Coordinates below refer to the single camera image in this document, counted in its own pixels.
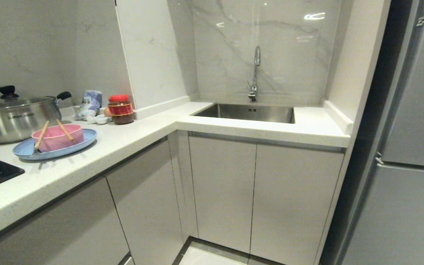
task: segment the white marble wall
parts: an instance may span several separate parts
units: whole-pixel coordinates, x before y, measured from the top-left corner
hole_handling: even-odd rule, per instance
[[[187,0],[117,0],[137,109],[197,93]]]
[[[0,86],[21,97],[132,94],[113,1],[0,0]]]
[[[258,101],[319,105],[325,94],[340,0],[191,0],[202,98],[247,102],[261,47]],[[325,13],[322,20],[308,14]]]

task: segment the glass jar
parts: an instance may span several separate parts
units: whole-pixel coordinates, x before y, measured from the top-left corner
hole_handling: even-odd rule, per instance
[[[133,106],[126,94],[112,95],[107,106],[115,124],[128,124],[133,122]]]

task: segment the white cabinet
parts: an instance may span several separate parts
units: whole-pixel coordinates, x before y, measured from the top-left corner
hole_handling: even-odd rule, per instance
[[[168,141],[113,169],[107,180],[135,264],[172,264],[183,240]]]
[[[249,253],[256,144],[190,137],[190,152],[199,238]]]
[[[105,178],[0,237],[0,264],[117,265],[128,253]]]
[[[343,154],[258,144],[251,254],[312,265]]]

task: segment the wooden chopsticks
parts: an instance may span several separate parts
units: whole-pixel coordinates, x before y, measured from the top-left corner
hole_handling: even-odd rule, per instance
[[[66,130],[66,128],[63,126],[63,124],[57,119],[57,123],[59,124],[62,131],[65,133],[65,135],[69,138],[70,141],[74,141],[74,138],[71,136],[71,134]]]
[[[35,143],[35,145],[34,145],[34,150],[35,151],[37,151],[37,149],[39,149],[39,146],[40,146],[40,142],[42,142],[42,138],[43,138],[43,135],[45,134],[45,132],[47,131],[47,127],[49,126],[49,121],[47,121],[46,123],[45,123],[45,125],[43,126],[43,128],[42,128],[42,131],[40,132],[40,135],[39,135],[39,138],[37,139],[37,142]]]

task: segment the red jar lid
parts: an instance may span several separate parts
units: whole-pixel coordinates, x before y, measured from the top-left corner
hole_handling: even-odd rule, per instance
[[[126,94],[111,95],[109,97],[109,101],[111,102],[128,101],[128,96]]]

